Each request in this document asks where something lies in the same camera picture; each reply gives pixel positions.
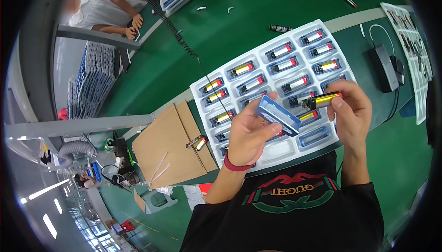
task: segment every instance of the white cable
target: white cable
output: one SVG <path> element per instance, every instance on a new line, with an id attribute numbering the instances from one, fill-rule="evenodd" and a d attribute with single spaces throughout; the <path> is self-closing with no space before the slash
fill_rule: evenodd
<path id="1" fill-rule="evenodd" d="M 371 28 L 373 28 L 373 27 L 379 27 L 379 28 L 382 28 L 382 29 L 384 30 L 384 32 L 385 32 L 385 33 L 387 34 L 387 36 L 388 36 L 388 39 L 390 39 L 390 42 L 391 42 L 391 48 L 393 48 L 393 55 L 394 55 L 393 41 L 391 41 L 390 35 L 388 34 L 387 30 L 386 30 L 384 27 L 382 27 L 381 25 L 373 24 L 373 25 L 371 25 L 370 28 L 368 29 L 368 32 L 369 32 L 369 34 L 370 34 L 371 41 L 374 42 L 374 41 L 373 41 L 373 37 L 371 36 Z"/>

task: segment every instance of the woman's hand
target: woman's hand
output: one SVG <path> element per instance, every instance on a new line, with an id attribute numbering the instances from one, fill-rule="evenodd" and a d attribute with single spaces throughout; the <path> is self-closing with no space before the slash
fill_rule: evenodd
<path id="1" fill-rule="evenodd" d="M 268 96 L 276 99 L 276 92 Z M 265 142 L 282 130 L 279 123 L 269 124 L 255 114 L 261 99 L 251 101 L 232 121 L 230 127 L 229 161 L 235 166 L 255 163 L 261 157 Z"/>
<path id="2" fill-rule="evenodd" d="M 135 28 L 130 27 L 124 30 L 124 34 L 126 35 L 127 39 L 134 40 L 137 32 L 135 31 Z"/>
<path id="3" fill-rule="evenodd" d="M 340 91 L 343 99 L 334 97 L 327 107 L 329 120 L 334 120 L 340 141 L 348 148 L 365 148 L 365 139 L 371 122 L 371 102 L 354 82 L 336 81 L 329 84 L 327 92 Z"/>
<path id="4" fill-rule="evenodd" d="M 141 17 L 140 13 L 137 13 L 132 17 L 132 26 L 135 30 L 139 30 L 143 25 L 143 17 Z"/>

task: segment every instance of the ceiling light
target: ceiling light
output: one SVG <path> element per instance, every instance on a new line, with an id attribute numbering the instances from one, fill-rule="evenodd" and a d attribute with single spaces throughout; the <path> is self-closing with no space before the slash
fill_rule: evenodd
<path id="1" fill-rule="evenodd" d="M 38 192 L 36 192 L 36 193 L 33 193 L 33 194 L 31 194 L 31 195 L 29 196 L 29 199 L 30 199 L 30 200 L 33 200 L 33 199 L 36 198 L 37 196 L 40 196 L 40 195 L 44 194 L 45 192 L 50 191 L 50 190 L 52 190 L 53 188 L 56 188 L 56 187 L 62 185 L 63 183 L 66 183 L 66 182 L 68 182 L 68 181 L 69 181 L 69 179 L 66 179 L 66 180 L 64 180 L 64 181 L 62 181 L 62 182 L 59 182 L 59 183 L 57 183 L 57 184 L 54 184 L 54 185 L 49 186 L 49 187 L 47 187 L 47 188 L 44 188 L 44 189 L 41 190 L 41 191 L 38 191 Z"/>
<path id="2" fill-rule="evenodd" d="M 52 222 L 49 219 L 48 214 L 45 214 L 43 216 L 43 221 L 45 222 L 46 227 L 48 227 L 49 232 L 51 232 L 51 234 L 54 237 L 54 239 L 56 239 L 57 238 L 57 231 L 55 230 L 54 226 L 52 225 Z"/>
<path id="3" fill-rule="evenodd" d="M 63 213 L 63 210 L 61 209 L 61 206 L 60 206 L 60 204 L 58 203 L 58 200 L 57 200 L 57 199 L 54 199 L 54 202 L 55 202 L 55 206 L 57 206 L 58 212 L 59 212 L 60 214 Z"/>

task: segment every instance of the coiled cord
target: coiled cord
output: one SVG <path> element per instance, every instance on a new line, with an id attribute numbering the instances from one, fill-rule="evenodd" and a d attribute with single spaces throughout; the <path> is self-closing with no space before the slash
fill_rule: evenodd
<path id="1" fill-rule="evenodd" d="M 175 28 L 175 26 L 172 24 L 172 22 L 170 22 L 170 20 L 164 15 L 163 11 L 161 9 L 159 9 L 157 7 L 157 5 L 155 5 L 153 0 L 146 0 L 151 6 L 152 9 L 155 13 L 158 13 L 158 15 L 160 16 L 160 18 L 163 20 L 163 22 L 169 27 L 170 31 L 172 32 L 173 36 L 175 37 L 176 41 L 183 47 L 183 49 L 193 58 L 196 57 L 199 67 L 201 68 L 202 72 L 204 73 L 205 77 L 207 78 L 207 81 L 209 82 L 209 84 L 212 86 L 212 91 L 213 93 L 216 95 L 217 92 L 215 91 L 215 88 L 213 87 L 213 84 L 210 82 L 209 77 L 207 76 L 207 73 L 204 71 L 204 69 L 202 68 L 201 62 L 199 61 L 199 56 L 196 54 L 196 52 L 194 52 L 189 45 L 187 45 L 187 43 L 184 41 L 183 37 L 181 36 L 181 34 L 178 32 L 178 30 Z M 230 120 L 232 120 L 232 118 L 230 117 L 229 113 L 227 112 L 227 109 L 225 108 L 224 104 L 222 103 L 221 99 L 216 96 L 219 100 L 219 102 L 221 103 L 222 107 L 224 108 L 224 111 L 227 113 L 228 117 Z"/>

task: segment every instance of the gray pipe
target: gray pipe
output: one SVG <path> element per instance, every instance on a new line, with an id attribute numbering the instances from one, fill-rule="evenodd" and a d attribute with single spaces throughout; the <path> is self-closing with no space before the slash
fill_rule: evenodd
<path id="1" fill-rule="evenodd" d="M 71 141 L 64 143 L 58 153 L 58 159 L 63 160 L 57 169 L 70 167 L 74 162 L 74 153 L 83 153 L 92 157 L 96 149 L 93 145 L 85 141 Z"/>

